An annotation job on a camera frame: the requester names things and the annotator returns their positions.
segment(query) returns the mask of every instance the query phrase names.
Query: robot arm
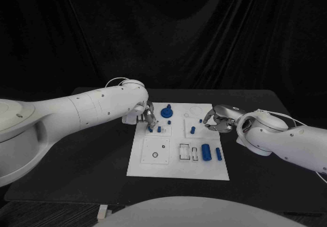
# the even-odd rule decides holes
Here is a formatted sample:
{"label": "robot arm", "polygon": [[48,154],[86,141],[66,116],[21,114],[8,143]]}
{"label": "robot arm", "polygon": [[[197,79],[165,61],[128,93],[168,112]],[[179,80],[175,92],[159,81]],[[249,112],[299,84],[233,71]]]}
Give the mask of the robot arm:
{"label": "robot arm", "polygon": [[152,105],[136,80],[40,102],[0,99],[0,187],[31,170],[66,135],[119,117],[135,124],[139,115],[152,129]]}
{"label": "robot arm", "polygon": [[[211,116],[217,125],[205,124]],[[257,155],[267,156],[273,152],[282,160],[327,173],[327,130],[303,125],[287,128],[269,112],[246,113],[227,105],[212,107],[202,123],[217,132],[230,132],[236,127],[236,142]]]}

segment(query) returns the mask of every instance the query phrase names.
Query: white platform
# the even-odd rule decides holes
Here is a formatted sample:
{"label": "white platform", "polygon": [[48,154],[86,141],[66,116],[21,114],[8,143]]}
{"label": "white platform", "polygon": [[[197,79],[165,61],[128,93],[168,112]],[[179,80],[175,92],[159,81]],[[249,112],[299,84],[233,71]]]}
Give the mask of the white platform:
{"label": "white platform", "polygon": [[[171,105],[172,116],[162,118],[159,111]],[[152,103],[158,120],[151,132],[146,123],[138,123],[130,149],[126,176],[169,177],[205,180],[228,180],[218,132],[204,128],[198,122],[211,109],[211,104]],[[179,144],[188,144],[189,160],[179,160]],[[201,144],[208,144],[211,160],[201,158]],[[198,160],[191,158],[191,148],[197,149]],[[220,148],[223,160],[217,160],[215,148]]]}

